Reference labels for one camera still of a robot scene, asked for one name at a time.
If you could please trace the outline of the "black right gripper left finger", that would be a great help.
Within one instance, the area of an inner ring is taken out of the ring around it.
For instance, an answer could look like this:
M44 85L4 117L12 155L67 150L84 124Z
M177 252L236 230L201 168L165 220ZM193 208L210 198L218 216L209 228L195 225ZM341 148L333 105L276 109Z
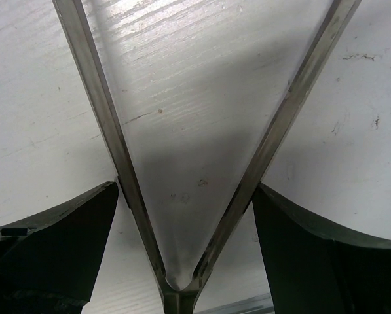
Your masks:
M90 301L117 207L107 181L0 226L0 313L81 313Z

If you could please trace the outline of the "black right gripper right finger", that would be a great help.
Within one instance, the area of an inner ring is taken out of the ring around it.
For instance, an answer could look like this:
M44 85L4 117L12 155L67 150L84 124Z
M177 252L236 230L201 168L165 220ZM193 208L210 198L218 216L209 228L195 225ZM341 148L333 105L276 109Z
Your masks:
M391 240L337 224L264 184L252 202L276 313L391 313Z

